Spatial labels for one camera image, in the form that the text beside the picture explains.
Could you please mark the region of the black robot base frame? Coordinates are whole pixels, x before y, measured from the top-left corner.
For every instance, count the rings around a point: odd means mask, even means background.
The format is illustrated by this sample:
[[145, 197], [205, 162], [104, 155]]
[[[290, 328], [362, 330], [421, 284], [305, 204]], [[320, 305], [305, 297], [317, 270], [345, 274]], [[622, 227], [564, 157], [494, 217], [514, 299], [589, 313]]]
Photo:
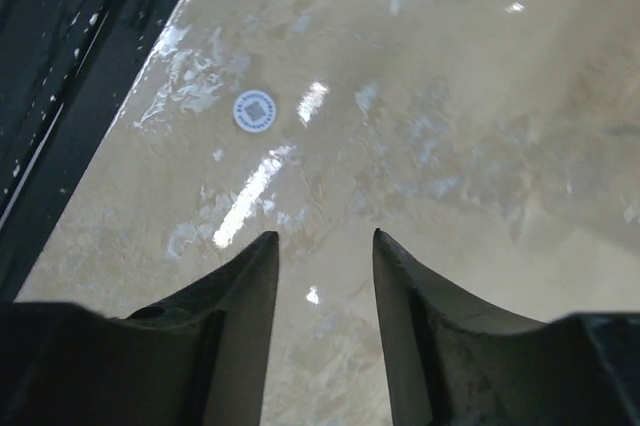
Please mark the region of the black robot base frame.
[[1, 297], [14, 300], [179, 0], [1, 0]]

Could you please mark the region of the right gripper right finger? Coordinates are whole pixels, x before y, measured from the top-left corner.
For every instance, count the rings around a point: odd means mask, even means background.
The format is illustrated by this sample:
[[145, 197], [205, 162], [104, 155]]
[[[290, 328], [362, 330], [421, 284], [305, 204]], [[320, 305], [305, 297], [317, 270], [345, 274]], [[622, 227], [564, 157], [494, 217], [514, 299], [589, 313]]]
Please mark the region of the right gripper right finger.
[[376, 306], [396, 425], [635, 425], [639, 317], [549, 323], [497, 307], [373, 236]]

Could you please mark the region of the clear white bottle cap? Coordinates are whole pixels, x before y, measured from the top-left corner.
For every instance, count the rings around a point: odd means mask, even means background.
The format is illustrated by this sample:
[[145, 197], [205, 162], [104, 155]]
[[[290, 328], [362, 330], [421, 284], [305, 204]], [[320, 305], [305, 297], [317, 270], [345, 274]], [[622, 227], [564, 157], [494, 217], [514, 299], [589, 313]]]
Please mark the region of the clear white bottle cap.
[[276, 121], [277, 108], [274, 100], [261, 90], [247, 90], [241, 93], [233, 105], [235, 123], [244, 131], [261, 133]]

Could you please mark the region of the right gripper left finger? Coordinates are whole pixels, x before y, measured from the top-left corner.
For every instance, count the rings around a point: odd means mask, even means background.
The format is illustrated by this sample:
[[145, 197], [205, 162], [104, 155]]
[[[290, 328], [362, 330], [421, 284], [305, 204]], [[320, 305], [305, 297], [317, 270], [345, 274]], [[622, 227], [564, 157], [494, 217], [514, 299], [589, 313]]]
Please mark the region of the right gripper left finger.
[[74, 303], [1, 306], [5, 425], [256, 425], [279, 238], [127, 318]]

